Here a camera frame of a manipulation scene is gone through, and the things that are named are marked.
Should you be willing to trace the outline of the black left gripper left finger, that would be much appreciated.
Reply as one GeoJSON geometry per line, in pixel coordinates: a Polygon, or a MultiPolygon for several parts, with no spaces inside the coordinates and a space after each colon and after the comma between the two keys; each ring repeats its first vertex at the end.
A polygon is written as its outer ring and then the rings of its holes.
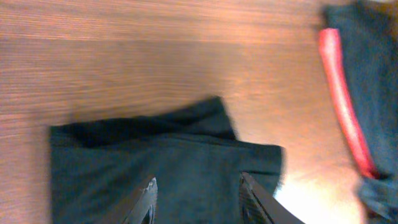
{"type": "Polygon", "coordinates": [[[148,176],[111,207],[102,217],[102,224],[154,224],[157,208],[157,179],[148,176]]]}

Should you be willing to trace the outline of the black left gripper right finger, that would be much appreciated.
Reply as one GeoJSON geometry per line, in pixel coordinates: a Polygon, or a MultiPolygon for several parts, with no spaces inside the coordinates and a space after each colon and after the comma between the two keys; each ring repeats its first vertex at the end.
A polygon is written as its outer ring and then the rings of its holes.
{"type": "Polygon", "coordinates": [[[244,224],[304,224],[246,172],[240,175],[239,206],[244,224]]]}

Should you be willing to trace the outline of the black shorts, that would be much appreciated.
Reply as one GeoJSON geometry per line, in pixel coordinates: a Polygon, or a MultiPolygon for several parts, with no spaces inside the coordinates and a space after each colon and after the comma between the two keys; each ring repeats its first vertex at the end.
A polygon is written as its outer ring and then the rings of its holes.
{"type": "Polygon", "coordinates": [[[52,221],[93,223],[149,176],[157,223],[239,223],[239,176],[269,192],[282,148],[239,141],[218,97],[158,116],[50,128],[52,221]]]}

